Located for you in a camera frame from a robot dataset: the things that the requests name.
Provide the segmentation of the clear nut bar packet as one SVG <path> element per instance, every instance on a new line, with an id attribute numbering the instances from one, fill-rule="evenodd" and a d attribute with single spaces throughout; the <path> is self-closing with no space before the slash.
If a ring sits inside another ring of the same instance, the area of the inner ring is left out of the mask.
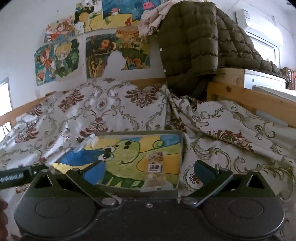
<path id="1" fill-rule="evenodd" d="M 164 168 L 166 152 L 153 152 L 146 155 L 147 176 L 140 192 L 173 190 L 173 184 L 167 180 Z"/>

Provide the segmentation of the grey tray with frog picture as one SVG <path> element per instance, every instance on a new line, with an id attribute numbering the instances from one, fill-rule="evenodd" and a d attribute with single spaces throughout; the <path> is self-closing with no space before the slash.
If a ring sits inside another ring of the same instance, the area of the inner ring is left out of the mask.
<path id="1" fill-rule="evenodd" d="M 140 192 L 147 176 L 146 155 L 158 151 L 166 152 L 166 178 L 174 189 Z M 96 186 L 102 191 L 120 196 L 175 198 L 182 152 L 181 131 L 93 133 L 55 162 L 53 167 L 65 174 L 72 168 L 82 170 L 101 160 L 105 164 L 105 172 Z"/>

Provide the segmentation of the floral satin bedspread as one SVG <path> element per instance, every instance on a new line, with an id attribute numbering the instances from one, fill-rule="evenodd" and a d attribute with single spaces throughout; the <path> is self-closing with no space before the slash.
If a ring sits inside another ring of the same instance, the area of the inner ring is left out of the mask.
<path id="1" fill-rule="evenodd" d="M 53 94 L 23 116 L 1 141 L 1 169 L 57 161 L 96 132 L 181 130 L 185 153 L 178 196 L 202 186 L 194 162 L 236 174 L 257 170 L 285 210 L 280 240 L 295 240 L 295 129 L 228 101 L 176 97 L 166 86 L 92 80 Z"/>

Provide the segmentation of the anime characters poster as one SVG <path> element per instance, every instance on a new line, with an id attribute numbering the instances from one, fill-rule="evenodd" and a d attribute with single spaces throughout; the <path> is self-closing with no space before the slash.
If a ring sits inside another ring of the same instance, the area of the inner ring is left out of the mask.
<path id="1" fill-rule="evenodd" d="M 82 79 L 80 38 L 75 37 L 75 16 L 46 27 L 44 43 L 34 55 L 36 85 Z"/>

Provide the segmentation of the sunflower painting poster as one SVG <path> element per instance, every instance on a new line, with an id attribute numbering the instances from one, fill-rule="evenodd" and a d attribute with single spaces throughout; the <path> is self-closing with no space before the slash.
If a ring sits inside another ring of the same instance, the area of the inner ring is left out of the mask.
<path id="1" fill-rule="evenodd" d="M 150 66 L 149 43 L 140 39 L 137 27 L 86 38 L 87 78 L 102 77 L 106 69 L 126 71 Z"/>

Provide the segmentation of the red box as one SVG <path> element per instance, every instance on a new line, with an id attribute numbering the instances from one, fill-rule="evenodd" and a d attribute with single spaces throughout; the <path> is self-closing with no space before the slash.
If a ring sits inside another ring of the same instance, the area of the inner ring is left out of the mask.
<path id="1" fill-rule="evenodd" d="M 284 67 L 281 69 L 281 73 L 288 79 L 286 89 L 295 90 L 295 71 Z"/>

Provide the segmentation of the olive quilted jacket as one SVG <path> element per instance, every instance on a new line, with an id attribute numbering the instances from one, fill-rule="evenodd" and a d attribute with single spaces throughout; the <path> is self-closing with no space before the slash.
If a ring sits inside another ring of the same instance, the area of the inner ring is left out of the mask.
<path id="1" fill-rule="evenodd" d="M 265 61 L 236 22 L 211 2 L 174 4 L 157 32 L 168 88 L 204 100 L 219 68 L 250 69 L 285 78 Z"/>

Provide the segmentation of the yellow blue cartoon poster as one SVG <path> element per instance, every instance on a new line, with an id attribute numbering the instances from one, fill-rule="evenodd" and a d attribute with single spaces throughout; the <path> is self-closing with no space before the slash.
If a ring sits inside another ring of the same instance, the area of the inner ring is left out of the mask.
<path id="1" fill-rule="evenodd" d="M 80 1 L 76 4 L 75 34 L 136 26 L 144 11 L 152 10 L 164 2 L 162 0 Z"/>

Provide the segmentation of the white air conditioner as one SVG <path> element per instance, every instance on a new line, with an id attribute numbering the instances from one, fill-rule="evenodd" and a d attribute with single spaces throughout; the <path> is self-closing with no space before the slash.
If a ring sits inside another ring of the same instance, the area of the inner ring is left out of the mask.
<path id="1" fill-rule="evenodd" d="M 235 12 L 238 25 L 246 33 L 259 37 L 275 46 L 283 43 L 282 33 L 278 27 L 266 18 L 246 9 Z"/>

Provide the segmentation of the pink crumpled cloth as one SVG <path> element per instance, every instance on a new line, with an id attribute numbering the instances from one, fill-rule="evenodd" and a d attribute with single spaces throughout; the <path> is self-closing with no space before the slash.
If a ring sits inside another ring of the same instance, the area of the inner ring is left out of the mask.
<path id="1" fill-rule="evenodd" d="M 166 17 L 171 7 L 179 2 L 167 1 L 152 10 L 145 10 L 137 25 L 139 38 L 146 42 L 147 37 L 158 29 L 161 21 Z"/>

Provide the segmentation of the wooden bed frame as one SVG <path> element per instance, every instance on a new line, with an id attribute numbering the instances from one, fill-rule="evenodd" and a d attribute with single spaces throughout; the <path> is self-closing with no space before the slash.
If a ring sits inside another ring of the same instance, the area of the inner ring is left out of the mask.
<path id="1" fill-rule="evenodd" d="M 295 102 L 267 92 L 244 88 L 243 73 L 246 73 L 246 70 L 235 68 L 218 69 L 217 75 L 208 84 L 207 101 L 216 100 L 218 97 L 232 100 L 252 113 L 255 113 L 256 110 L 262 111 L 295 128 Z M 165 81 L 165 78 L 149 78 L 130 80 L 129 82 L 144 88 L 154 84 L 165 83 Z M 11 127 L 15 126 L 18 116 L 27 113 L 54 93 L 55 91 L 49 92 L 45 97 L 31 101 L 1 116 L 1 126 L 8 122 L 11 124 Z"/>

